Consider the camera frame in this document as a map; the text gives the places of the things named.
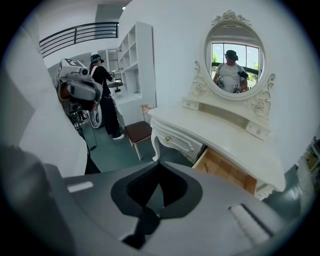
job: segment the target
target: white bookshelf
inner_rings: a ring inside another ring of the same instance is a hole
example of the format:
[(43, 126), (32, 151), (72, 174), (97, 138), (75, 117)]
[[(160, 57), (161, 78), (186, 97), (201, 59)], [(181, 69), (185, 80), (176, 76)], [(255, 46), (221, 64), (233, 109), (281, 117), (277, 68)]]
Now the white bookshelf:
[(112, 98), (119, 123), (124, 128), (140, 121), (140, 105), (156, 107), (152, 26), (137, 22), (118, 47), (118, 65), (123, 82), (121, 93)]

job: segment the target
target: ornate mirror frame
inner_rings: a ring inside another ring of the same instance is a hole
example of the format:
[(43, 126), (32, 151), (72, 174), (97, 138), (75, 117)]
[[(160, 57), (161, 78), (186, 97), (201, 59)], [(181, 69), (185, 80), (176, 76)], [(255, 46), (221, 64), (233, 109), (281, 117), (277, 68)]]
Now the ornate mirror frame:
[[(206, 51), (212, 32), (222, 25), (232, 23), (247, 28), (258, 40), (260, 51), (263, 52), (263, 69), (258, 82), (249, 91), (244, 93), (229, 93), (220, 89), (211, 78), (206, 64)], [(261, 36), (254, 30), (251, 22), (241, 14), (228, 10), (217, 15), (211, 25), (206, 30), (200, 44), (199, 61), (195, 61), (197, 74), (192, 82), (191, 93), (184, 99), (184, 107), (191, 108), (191, 102), (199, 102), (214, 107), (227, 110), (239, 115), (249, 121), (245, 128), (248, 132), (253, 129), (252, 133), (256, 137), (266, 140), (269, 137), (269, 112), (271, 108), (270, 89), (274, 85), (276, 75), (269, 73), (269, 54), (268, 49), (263, 44)], [(192, 109), (199, 107), (197, 104), (192, 105)]]

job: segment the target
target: open drawer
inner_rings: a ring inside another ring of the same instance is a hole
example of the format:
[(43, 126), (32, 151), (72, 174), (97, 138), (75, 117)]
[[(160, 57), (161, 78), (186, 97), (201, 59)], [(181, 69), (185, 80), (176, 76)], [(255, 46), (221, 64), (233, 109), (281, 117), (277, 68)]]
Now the open drawer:
[(257, 180), (241, 171), (234, 163), (211, 148), (207, 148), (192, 168), (207, 173), (223, 177), (241, 188), (255, 195)]

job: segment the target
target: sky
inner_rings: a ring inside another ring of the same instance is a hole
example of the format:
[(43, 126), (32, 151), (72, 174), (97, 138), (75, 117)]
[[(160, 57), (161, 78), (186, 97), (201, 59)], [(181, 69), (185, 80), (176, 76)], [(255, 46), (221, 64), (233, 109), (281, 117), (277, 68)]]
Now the sky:
[(239, 60), (236, 62), (238, 65), (248, 68), (254, 68), (254, 62), (259, 62), (259, 49), (239, 44), (230, 44), (225, 43), (224, 44), (224, 50), (223, 50), (223, 44), (222, 43), (214, 43), (212, 44), (212, 51), (216, 53), (218, 57), (218, 62), (224, 62), (224, 53), (226, 53), (227, 50), (234, 50), (236, 52), (236, 55), (238, 56)]

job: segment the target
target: black railing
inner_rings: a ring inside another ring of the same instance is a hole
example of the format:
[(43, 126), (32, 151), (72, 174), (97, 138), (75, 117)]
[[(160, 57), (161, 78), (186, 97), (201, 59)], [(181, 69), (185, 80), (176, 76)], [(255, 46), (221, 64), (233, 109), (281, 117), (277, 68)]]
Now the black railing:
[[(221, 62), (212, 62), (212, 67), (218, 67), (220, 64), (222, 64)], [(246, 67), (246, 66), (241, 66), (244, 68), (245, 72), (249, 72), (249, 73), (253, 73), (255, 75), (259, 74), (259, 70), (250, 68), (250, 67)]]
[(118, 38), (118, 24), (118, 22), (88, 23), (54, 33), (40, 41), (42, 57), (77, 43), (95, 39)]

